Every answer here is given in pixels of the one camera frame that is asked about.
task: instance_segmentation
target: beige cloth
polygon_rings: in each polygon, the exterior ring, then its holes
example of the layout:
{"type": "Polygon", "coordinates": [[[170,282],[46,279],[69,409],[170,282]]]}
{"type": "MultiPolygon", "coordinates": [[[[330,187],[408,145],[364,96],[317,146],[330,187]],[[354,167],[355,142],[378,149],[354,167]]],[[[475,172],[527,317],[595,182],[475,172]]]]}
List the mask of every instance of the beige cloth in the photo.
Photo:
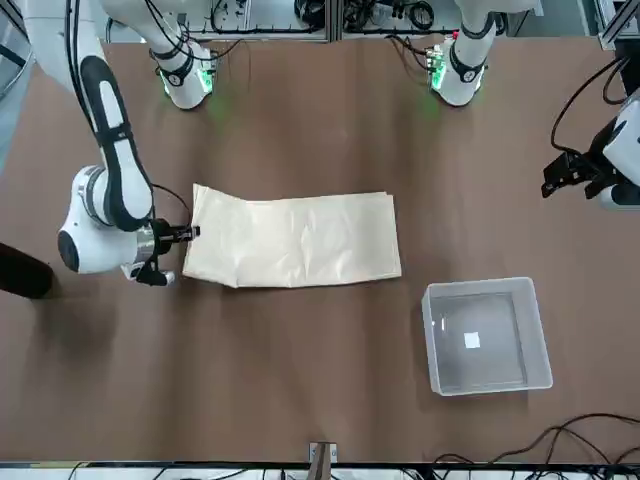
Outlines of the beige cloth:
{"type": "Polygon", "coordinates": [[[384,192],[245,201],[194,185],[183,274],[230,287],[308,287],[399,277],[393,197],[384,192]]]}

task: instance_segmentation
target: brown tabletop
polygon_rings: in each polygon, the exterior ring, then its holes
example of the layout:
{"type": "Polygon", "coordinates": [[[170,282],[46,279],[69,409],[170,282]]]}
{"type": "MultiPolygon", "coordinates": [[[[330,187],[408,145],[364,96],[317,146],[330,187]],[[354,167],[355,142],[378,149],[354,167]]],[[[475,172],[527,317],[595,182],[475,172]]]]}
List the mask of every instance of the brown tabletop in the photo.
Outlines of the brown tabletop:
{"type": "MultiPolygon", "coordinates": [[[[108,53],[154,182],[189,201],[193,182],[246,199],[387,191],[404,275],[232,290],[68,272],[56,234],[71,180],[100,160],[73,97],[36,69],[0,178],[0,240],[50,262],[60,285],[41,302],[0,293],[0,458],[304,461],[328,440],[348,462],[487,460],[576,414],[640,414],[640,217],[579,188],[540,196],[556,115],[610,58],[596,40],[498,41],[465,109],[427,94],[382,40],[240,45],[193,112],[163,95],[145,46],[108,53]],[[535,282],[553,388],[432,393],[427,285],[509,276],[535,282]]],[[[596,85],[560,141],[585,148],[615,114],[596,85]]],[[[609,421],[578,430],[612,455],[640,443],[609,421]]],[[[568,439],[556,458],[597,460],[568,439]]]]}

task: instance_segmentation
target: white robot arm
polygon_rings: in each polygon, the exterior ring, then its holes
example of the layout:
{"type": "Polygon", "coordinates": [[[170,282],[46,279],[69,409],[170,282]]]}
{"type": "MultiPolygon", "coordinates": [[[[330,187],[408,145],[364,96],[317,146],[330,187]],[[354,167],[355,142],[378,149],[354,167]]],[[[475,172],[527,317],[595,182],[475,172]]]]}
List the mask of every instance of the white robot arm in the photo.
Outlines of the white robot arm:
{"type": "Polygon", "coordinates": [[[433,89],[449,105],[461,107],[480,88],[487,56],[496,36],[495,15],[530,10],[538,0],[455,0],[462,25],[455,40],[442,45],[443,70],[433,89]]]}
{"type": "Polygon", "coordinates": [[[567,149],[544,169],[544,198],[587,183],[587,199],[597,197],[610,210],[640,210],[639,93],[595,136],[587,152],[567,149]]]}
{"type": "MultiPolygon", "coordinates": [[[[73,181],[69,213],[58,235],[60,254],[67,267],[78,273],[122,266],[130,279],[168,285],[174,275],[157,269],[158,256],[171,244],[197,236],[198,229],[171,227],[155,218],[152,185],[138,157],[116,79],[105,61],[87,4],[74,3],[72,7],[71,0],[26,0],[24,7],[38,63],[75,93],[102,157],[102,165],[83,168],[73,181]]],[[[153,46],[166,54],[175,50],[169,40],[153,46]]],[[[164,61],[174,61],[181,52],[175,53],[166,54],[164,61]]],[[[193,67],[193,58],[185,61],[193,67]]],[[[199,75],[197,68],[183,68],[182,73],[181,80],[186,81],[170,94],[178,106],[190,108],[208,92],[199,78],[197,85],[189,81],[199,75]]]]}

